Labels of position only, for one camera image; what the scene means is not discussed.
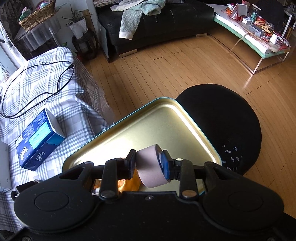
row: power cord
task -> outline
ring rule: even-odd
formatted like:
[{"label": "power cord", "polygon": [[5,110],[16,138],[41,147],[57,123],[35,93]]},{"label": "power cord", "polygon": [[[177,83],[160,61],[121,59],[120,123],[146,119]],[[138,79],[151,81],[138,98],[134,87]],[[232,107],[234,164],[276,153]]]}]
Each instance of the power cord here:
[{"label": "power cord", "polygon": [[[49,93],[49,92],[44,92],[44,93],[41,93],[39,95],[37,95],[35,98],[33,98],[28,104],[26,104],[19,112],[17,112],[16,114],[14,115],[11,115],[11,116],[7,116],[5,113],[4,113],[4,101],[5,101],[5,96],[6,96],[6,93],[7,93],[7,90],[9,89],[10,85],[15,81],[15,79],[21,74],[23,73],[24,71],[30,69],[30,68],[34,68],[34,67],[37,67],[37,66],[44,66],[44,65],[51,65],[51,64],[56,64],[56,63],[63,63],[63,62],[66,62],[66,63],[69,63],[70,65],[68,66],[68,68],[66,70],[64,70],[61,75],[59,76],[59,79],[57,81],[57,91],[54,92],[54,93]],[[61,77],[62,75],[69,69],[73,68],[73,71],[72,71],[72,74],[71,74],[71,77],[69,78],[69,80],[67,81],[67,83],[65,83],[65,85],[62,87],[62,88],[59,88],[59,83],[60,83],[60,80],[61,80]],[[52,62],[52,63],[47,63],[47,64],[36,64],[36,65],[32,65],[32,66],[29,66],[27,67],[26,69],[22,70],[14,79],[13,81],[10,82],[10,84],[8,85],[4,95],[3,95],[3,99],[2,99],[2,113],[0,112],[0,115],[4,118],[8,118],[8,119],[16,119],[16,118],[19,118],[21,117],[22,115],[26,114],[29,110],[33,109],[34,107],[38,106],[39,104],[41,104],[42,102],[48,100],[50,97],[52,96],[55,96],[57,95],[63,88],[66,87],[66,85],[70,82],[70,80],[72,79],[73,77],[73,74],[74,74],[74,70],[75,70],[75,65],[73,63],[71,63],[70,61],[67,61],[67,60],[62,60],[62,61],[57,61],[57,62]],[[34,106],[32,106],[31,108],[29,108],[28,110],[26,110],[24,113],[18,115],[19,113],[21,113],[29,104],[31,104],[34,100],[36,100],[38,97],[42,96],[42,95],[45,95],[45,94],[49,94],[50,96],[46,97],[45,99],[43,99],[42,101],[38,102],[37,104],[35,104]]]}]

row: chair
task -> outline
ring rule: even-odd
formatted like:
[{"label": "chair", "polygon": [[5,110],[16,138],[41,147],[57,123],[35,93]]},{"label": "chair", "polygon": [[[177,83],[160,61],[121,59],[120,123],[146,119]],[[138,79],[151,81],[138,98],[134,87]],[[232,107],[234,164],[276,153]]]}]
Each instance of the chair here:
[{"label": "chair", "polygon": [[176,101],[212,143],[223,166],[243,175],[254,165],[261,149],[261,128],[240,95],[221,85],[203,84],[184,90]]}]

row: metal tray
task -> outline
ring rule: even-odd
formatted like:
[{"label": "metal tray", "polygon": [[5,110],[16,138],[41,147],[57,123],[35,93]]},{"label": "metal tray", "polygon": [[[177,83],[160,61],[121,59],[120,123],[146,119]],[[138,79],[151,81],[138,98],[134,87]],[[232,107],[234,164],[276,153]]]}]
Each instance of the metal tray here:
[{"label": "metal tray", "polygon": [[[221,165],[221,159],[209,140],[186,113],[182,106],[171,98],[158,98],[139,110],[117,122],[78,151],[69,156],[63,171],[92,161],[94,165],[103,165],[107,160],[125,158],[130,149],[141,150],[158,144],[162,150],[168,150],[170,156],[192,161],[194,165],[203,165],[213,161]],[[199,192],[204,191],[197,180]],[[176,191],[179,181],[141,191]]]}]

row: checkered fabric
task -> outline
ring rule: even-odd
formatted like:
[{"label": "checkered fabric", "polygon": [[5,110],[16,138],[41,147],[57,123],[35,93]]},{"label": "checkered fabric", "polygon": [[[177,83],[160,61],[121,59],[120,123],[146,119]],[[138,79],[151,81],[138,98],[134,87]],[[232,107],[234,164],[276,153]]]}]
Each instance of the checkered fabric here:
[{"label": "checkered fabric", "polygon": [[[30,68],[16,76],[25,68],[36,64],[52,63],[66,60],[74,64],[74,75],[69,84],[56,96],[34,107],[17,119],[6,119],[0,116],[0,140],[9,145],[10,174],[13,190],[16,186],[33,181],[46,180],[62,172],[65,159],[81,146],[106,130],[114,121],[114,114],[108,106],[104,92],[85,66],[73,56],[68,48],[59,47],[44,53],[18,69],[6,82],[1,96],[1,108],[4,101],[4,112],[7,116],[17,113],[35,96],[43,93],[54,93],[61,73],[70,63],[61,62]],[[61,77],[60,87],[69,80],[72,69]],[[3,100],[9,83],[10,88]],[[28,108],[45,99],[40,96]],[[49,155],[36,171],[23,169],[19,165],[15,141],[28,124],[44,109],[48,108],[57,118],[66,139]],[[21,229],[13,211],[11,191],[0,193],[0,230],[17,232]]]}]

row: black leather sofa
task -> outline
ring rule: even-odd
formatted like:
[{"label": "black leather sofa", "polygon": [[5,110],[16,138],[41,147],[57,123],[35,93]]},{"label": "black leather sofa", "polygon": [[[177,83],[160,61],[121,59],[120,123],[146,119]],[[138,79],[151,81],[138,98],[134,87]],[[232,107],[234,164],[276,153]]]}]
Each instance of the black leather sofa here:
[{"label": "black leather sofa", "polygon": [[212,25],[214,9],[197,0],[185,0],[182,4],[166,4],[161,14],[142,15],[133,40],[119,38],[122,12],[113,12],[111,5],[96,8],[100,42],[106,58],[115,49],[119,55],[170,39],[207,33]]}]

